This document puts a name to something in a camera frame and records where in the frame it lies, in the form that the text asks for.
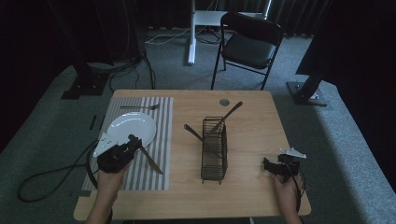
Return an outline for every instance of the wrist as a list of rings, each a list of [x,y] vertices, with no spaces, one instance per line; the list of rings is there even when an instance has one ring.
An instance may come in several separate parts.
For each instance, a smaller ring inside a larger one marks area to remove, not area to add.
[[[286,219],[287,224],[301,224],[302,223],[297,212],[284,214],[283,217]]]
[[[101,194],[98,194],[87,218],[87,224],[106,223],[108,216],[110,216],[113,203],[114,200],[109,200],[107,197],[101,197]]]

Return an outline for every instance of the tripod base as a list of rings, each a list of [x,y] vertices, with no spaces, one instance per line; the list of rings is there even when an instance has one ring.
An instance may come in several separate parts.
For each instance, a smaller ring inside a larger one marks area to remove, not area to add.
[[[77,100],[80,95],[102,95],[108,77],[109,74],[94,75],[92,84],[87,86],[80,86],[78,77],[76,77],[70,90],[65,91],[61,99]]]
[[[290,94],[293,97],[293,101],[296,105],[319,105],[319,106],[328,106],[328,101],[323,99],[323,95],[320,90],[317,89],[313,96],[309,99],[304,99],[299,95],[299,90],[303,87],[303,82],[286,82],[286,85],[289,88]]]

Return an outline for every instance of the black chair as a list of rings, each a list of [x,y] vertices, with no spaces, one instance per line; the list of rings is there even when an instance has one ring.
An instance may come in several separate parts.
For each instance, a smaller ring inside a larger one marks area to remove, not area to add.
[[[226,64],[229,64],[264,75],[262,91],[282,42],[283,29],[271,21],[237,12],[224,14],[221,17],[220,27],[221,42],[210,89],[213,90],[215,85],[221,54],[224,70]],[[224,40],[224,29],[234,33],[228,41]]]

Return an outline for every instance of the wooden table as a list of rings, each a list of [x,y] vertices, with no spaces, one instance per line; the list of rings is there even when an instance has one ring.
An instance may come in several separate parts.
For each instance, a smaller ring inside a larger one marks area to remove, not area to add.
[[[276,162],[280,148],[290,148],[271,94],[267,91],[134,91],[113,97],[174,97],[169,190],[120,191],[114,219],[280,216],[270,174],[262,159]],[[219,104],[228,99],[230,105]],[[184,130],[189,124],[201,133],[206,116],[224,116],[239,101],[244,104],[226,119],[228,170],[221,184],[202,183],[202,143]],[[75,219],[85,220],[96,191],[79,197]],[[306,194],[300,215],[311,206]]]

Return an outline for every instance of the utensil holder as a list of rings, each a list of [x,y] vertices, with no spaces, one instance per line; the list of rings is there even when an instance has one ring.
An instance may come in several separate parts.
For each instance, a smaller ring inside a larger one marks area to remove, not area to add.
[[[227,171],[227,130],[221,119],[222,117],[206,117],[203,121],[203,138],[207,145],[202,144],[202,183],[205,180],[215,180],[221,184]],[[207,135],[219,122],[219,128]]]

